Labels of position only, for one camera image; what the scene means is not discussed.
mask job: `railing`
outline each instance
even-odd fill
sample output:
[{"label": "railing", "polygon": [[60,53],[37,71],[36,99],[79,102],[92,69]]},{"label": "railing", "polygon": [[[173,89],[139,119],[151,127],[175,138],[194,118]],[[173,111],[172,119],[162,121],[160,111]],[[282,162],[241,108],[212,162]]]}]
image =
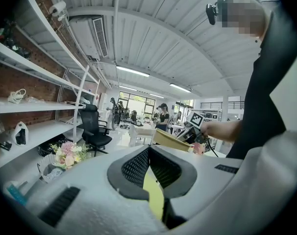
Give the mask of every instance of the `railing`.
[{"label": "railing", "polygon": [[[201,109],[218,109],[223,108],[223,102],[208,102],[208,103],[201,103]],[[244,101],[235,101],[235,102],[228,102],[228,109],[244,109],[245,102]]]}]

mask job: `yellow container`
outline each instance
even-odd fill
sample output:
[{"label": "yellow container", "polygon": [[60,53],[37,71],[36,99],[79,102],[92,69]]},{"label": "yellow container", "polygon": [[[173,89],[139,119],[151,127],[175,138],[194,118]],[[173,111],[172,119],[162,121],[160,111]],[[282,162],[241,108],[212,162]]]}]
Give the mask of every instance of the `yellow container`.
[{"label": "yellow container", "polygon": [[188,151],[190,148],[189,144],[177,140],[173,135],[161,129],[156,129],[153,141],[160,145],[164,145],[182,151]]}]

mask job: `woman in black top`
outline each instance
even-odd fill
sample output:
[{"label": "woman in black top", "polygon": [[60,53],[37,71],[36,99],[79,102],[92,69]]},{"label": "woman in black top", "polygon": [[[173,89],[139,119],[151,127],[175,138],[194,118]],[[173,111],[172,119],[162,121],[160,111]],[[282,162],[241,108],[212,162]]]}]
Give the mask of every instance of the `woman in black top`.
[{"label": "woman in black top", "polygon": [[162,103],[159,108],[162,109],[162,113],[160,114],[160,123],[156,126],[156,128],[161,129],[163,131],[166,131],[166,127],[169,120],[169,113],[168,113],[168,107],[167,104]]}]

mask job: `fluorescent light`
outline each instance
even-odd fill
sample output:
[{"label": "fluorescent light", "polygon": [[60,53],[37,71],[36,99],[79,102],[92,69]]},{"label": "fluorescent light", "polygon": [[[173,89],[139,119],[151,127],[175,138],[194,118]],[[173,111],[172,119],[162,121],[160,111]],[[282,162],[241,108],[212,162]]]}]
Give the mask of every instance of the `fluorescent light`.
[{"label": "fluorescent light", "polygon": [[164,98],[163,96],[158,96],[158,95],[154,95],[154,94],[151,94],[151,93],[150,93],[150,95],[160,97],[160,98]]},{"label": "fluorescent light", "polygon": [[136,89],[133,89],[133,88],[129,88],[129,87],[126,87],[126,86],[122,86],[122,85],[120,85],[119,87],[121,87],[121,88],[125,88],[125,89],[128,89],[128,90],[132,90],[132,91],[137,91]]},{"label": "fluorescent light", "polygon": [[170,84],[170,86],[175,87],[175,88],[180,89],[180,90],[185,91],[185,92],[191,92],[191,91],[188,91],[188,90],[186,90],[184,88],[181,88],[181,87],[177,86],[176,84]]},{"label": "fluorescent light", "polygon": [[137,70],[132,70],[132,69],[128,69],[128,68],[121,67],[121,66],[116,66],[116,68],[117,69],[120,69],[122,71],[127,71],[127,72],[131,72],[131,73],[138,74],[138,75],[141,75],[141,76],[149,77],[149,74],[143,73],[143,72],[139,72]]}]

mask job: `white corrugated ceiling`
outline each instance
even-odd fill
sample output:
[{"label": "white corrugated ceiling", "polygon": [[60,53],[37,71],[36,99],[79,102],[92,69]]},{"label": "white corrugated ceiling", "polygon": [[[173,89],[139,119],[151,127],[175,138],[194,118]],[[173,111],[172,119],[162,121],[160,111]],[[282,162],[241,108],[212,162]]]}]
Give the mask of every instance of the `white corrugated ceiling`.
[{"label": "white corrugated ceiling", "polygon": [[[210,25],[205,6],[216,0],[119,0],[117,25],[116,0],[64,1],[70,16],[103,16],[109,55],[100,67],[112,84],[118,75],[121,85],[177,99],[245,94],[260,41]],[[151,76],[116,73],[115,61]]]}]

